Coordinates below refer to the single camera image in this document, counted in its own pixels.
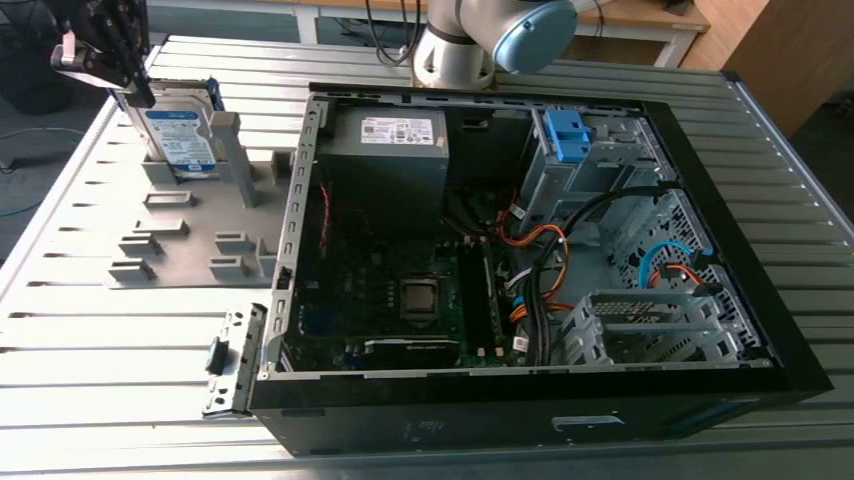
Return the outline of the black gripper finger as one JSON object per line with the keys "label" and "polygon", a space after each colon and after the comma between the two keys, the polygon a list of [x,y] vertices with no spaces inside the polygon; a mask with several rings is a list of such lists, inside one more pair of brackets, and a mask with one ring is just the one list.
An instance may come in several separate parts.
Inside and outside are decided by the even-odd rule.
{"label": "black gripper finger", "polygon": [[131,107],[153,107],[155,105],[155,96],[150,86],[151,79],[146,72],[134,74],[129,86],[123,90],[127,104]]}

